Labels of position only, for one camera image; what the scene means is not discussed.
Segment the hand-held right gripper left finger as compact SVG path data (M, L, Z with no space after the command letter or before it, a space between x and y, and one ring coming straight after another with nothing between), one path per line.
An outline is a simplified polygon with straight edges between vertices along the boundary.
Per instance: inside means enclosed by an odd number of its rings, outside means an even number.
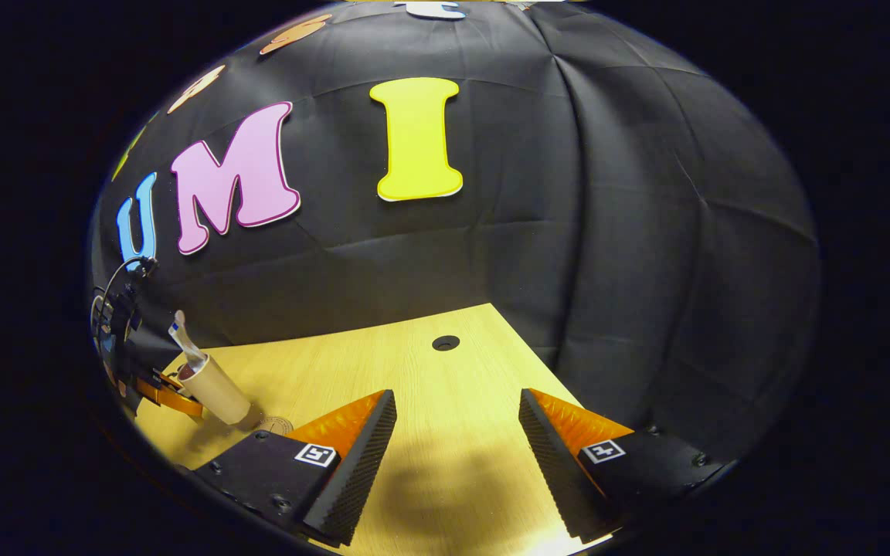
M255 430L194 477L279 531L350 545L397 415L385 388L287 434Z

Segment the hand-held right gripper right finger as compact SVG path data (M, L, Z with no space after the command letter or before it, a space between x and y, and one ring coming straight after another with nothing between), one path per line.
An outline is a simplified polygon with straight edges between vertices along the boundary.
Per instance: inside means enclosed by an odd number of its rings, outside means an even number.
M655 425L630 429L523 388L518 419L566 531L583 542L670 520L728 463Z

